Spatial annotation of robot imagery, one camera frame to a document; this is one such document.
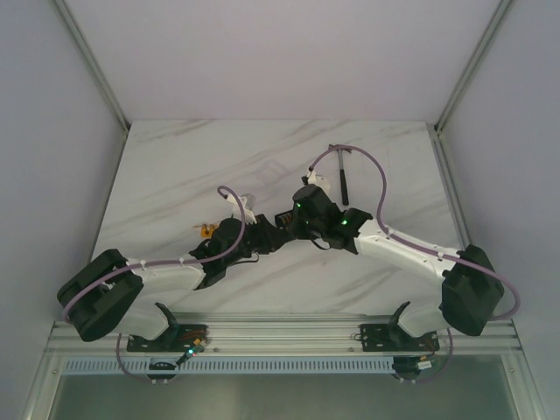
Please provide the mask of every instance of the black mounting base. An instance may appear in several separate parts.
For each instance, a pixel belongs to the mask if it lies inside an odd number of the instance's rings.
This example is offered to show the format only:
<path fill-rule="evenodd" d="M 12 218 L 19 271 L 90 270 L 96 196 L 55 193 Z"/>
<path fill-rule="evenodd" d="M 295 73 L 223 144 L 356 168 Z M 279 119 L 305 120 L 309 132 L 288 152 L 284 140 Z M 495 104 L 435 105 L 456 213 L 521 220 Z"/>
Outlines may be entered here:
<path fill-rule="evenodd" d="M 436 332 L 428 332 L 415 339 L 400 328 L 398 330 L 390 328 L 388 324 L 360 325 L 360 342 L 362 350 L 367 353 L 434 353 L 439 350 Z"/>
<path fill-rule="evenodd" d="M 196 339 L 203 339 L 206 336 L 206 325 L 179 325 L 174 340 L 165 343 L 165 345 L 157 339 L 149 340 L 131 335 L 126 350 L 129 353 L 184 353 L 190 347 L 194 347 L 194 341 Z"/>

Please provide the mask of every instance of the marble tabletop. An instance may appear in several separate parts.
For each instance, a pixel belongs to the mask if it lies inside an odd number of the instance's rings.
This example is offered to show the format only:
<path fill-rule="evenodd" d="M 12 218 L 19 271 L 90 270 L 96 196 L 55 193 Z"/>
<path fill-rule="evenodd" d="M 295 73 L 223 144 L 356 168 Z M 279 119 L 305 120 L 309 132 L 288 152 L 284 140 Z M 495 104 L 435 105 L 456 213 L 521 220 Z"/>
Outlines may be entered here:
<path fill-rule="evenodd" d="M 188 257 L 201 241 L 196 226 L 232 213 L 216 193 L 222 184 L 254 194 L 255 214 L 273 222 L 291 208 L 300 178 L 328 144 L 360 146 L 379 159 L 388 177 L 384 221 L 391 227 L 459 245 L 423 122 L 149 120 L 132 124 L 94 254 L 117 248 L 146 260 Z M 379 173 L 355 152 L 344 159 L 351 207 L 374 214 Z M 338 169 L 336 153 L 317 167 L 341 206 Z M 296 241 L 259 263 L 228 269 L 226 278 L 175 310 L 383 315 L 410 298 L 438 294 L 382 260 Z"/>

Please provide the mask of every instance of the hammer handle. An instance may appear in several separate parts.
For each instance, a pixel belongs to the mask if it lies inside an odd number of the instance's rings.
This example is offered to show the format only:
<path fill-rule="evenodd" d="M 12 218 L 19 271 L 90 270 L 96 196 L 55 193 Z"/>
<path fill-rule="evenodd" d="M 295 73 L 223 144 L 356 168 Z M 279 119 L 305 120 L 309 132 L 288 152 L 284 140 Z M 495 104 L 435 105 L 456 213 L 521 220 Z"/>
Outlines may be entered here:
<path fill-rule="evenodd" d="M 348 206 L 350 201 L 348 201 L 347 176 L 344 169 L 340 170 L 340 190 L 342 191 L 342 204 Z"/>

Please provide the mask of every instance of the black cable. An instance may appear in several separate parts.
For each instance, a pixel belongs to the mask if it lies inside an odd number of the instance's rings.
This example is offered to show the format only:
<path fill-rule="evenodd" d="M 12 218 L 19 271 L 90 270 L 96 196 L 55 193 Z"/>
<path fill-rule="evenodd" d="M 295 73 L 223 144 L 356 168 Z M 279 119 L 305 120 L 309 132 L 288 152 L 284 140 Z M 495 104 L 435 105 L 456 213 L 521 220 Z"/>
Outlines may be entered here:
<path fill-rule="evenodd" d="M 321 247 L 318 243 L 315 242 L 314 239 L 311 239 L 311 243 L 315 245 L 317 248 L 319 248 L 321 251 L 328 251 L 329 249 L 331 249 L 331 246 L 329 246 L 329 248 Z"/>
<path fill-rule="evenodd" d="M 234 265 L 239 265 L 239 264 L 258 263 L 261 258 L 256 252 L 255 252 L 255 255 L 256 255 L 256 260 L 245 260 L 245 261 L 234 262 L 233 264 L 230 265 L 230 267 L 233 267 Z"/>

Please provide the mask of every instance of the gray wall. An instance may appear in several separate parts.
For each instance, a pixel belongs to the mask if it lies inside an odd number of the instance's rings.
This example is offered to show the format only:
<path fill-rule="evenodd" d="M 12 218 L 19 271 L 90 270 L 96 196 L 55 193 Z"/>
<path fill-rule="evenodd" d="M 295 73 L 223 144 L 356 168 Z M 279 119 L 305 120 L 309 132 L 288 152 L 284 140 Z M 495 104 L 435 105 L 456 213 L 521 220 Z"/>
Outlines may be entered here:
<path fill-rule="evenodd" d="M 560 2 L 519 1 L 445 132 L 474 240 L 520 289 L 515 323 L 560 417 Z"/>
<path fill-rule="evenodd" d="M 120 133 L 47 0 L 1 0 L 0 39 L 0 417 L 17 419 L 56 291 L 93 245 Z"/>

